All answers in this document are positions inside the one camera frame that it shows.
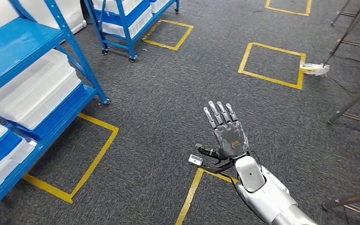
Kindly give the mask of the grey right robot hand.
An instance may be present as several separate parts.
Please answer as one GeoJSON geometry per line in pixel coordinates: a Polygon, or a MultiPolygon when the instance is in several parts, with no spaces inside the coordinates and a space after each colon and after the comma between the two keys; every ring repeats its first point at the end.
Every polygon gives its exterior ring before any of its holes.
{"type": "Polygon", "coordinates": [[[204,107],[203,110],[219,147],[208,149],[197,143],[196,149],[201,154],[219,161],[237,159],[248,154],[248,139],[232,106],[229,103],[224,105],[220,101],[209,101],[208,104],[209,107],[204,107]]]}

